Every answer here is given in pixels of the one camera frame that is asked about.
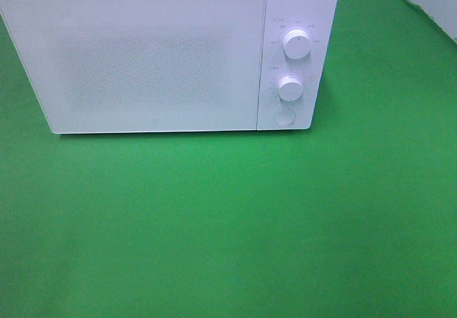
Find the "round white door release button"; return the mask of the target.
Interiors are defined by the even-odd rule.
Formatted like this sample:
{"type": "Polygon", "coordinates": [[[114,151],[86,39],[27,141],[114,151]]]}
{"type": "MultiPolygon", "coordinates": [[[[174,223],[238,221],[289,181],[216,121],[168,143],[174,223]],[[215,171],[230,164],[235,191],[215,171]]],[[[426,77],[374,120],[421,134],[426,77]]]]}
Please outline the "round white door release button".
{"type": "Polygon", "coordinates": [[[290,126],[295,122],[296,113],[292,109],[282,109],[274,114],[273,119],[279,126],[290,126]]]}

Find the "white microwave knob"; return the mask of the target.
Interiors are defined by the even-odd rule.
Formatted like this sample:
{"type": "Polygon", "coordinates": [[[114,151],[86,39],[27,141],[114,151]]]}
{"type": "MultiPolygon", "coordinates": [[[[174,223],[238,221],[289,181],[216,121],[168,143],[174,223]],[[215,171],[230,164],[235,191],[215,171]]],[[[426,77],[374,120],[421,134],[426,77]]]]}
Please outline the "white microwave knob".
{"type": "Polygon", "coordinates": [[[286,57],[293,60],[303,59],[311,50],[311,35],[303,27],[289,29],[282,38],[286,57]]]}
{"type": "Polygon", "coordinates": [[[278,81],[277,92],[281,101],[296,101],[303,95],[303,81],[296,76],[285,76],[278,81]]]}

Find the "white microwave door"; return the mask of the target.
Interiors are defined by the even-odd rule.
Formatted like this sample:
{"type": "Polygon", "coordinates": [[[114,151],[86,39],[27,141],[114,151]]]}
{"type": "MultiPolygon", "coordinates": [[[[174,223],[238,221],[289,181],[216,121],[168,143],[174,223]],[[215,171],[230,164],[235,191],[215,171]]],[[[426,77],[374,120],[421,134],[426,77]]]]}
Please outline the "white microwave door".
{"type": "Polygon", "coordinates": [[[265,0],[1,0],[52,132],[250,130],[265,0]]]}

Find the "green table cloth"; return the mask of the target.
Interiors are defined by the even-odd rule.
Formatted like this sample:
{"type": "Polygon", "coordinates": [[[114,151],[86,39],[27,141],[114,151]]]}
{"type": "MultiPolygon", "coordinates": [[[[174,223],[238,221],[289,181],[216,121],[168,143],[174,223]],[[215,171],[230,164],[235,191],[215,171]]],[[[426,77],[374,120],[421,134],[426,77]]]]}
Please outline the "green table cloth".
{"type": "Polygon", "coordinates": [[[456,44],[338,0],[306,131],[52,134],[1,30],[3,317],[454,317],[456,44]]]}

